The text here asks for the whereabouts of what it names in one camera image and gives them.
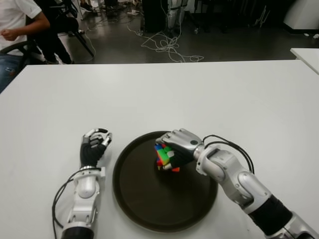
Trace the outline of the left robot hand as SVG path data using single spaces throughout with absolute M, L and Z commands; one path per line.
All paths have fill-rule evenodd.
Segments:
M 104 128 L 94 128 L 84 134 L 80 146 L 80 167 L 96 167 L 112 137 L 112 133 Z

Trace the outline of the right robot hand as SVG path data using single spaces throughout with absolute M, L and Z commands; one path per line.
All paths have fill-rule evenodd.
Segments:
M 194 133 L 186 129 L 175 129 L 156 139 L 157 144 L 164 144 L 172 149 L 174 156 L 169 163 L 162 166 L 162 171 L 182 167 L 192 162 L 198 148 L 203 147 L 203 141 Z

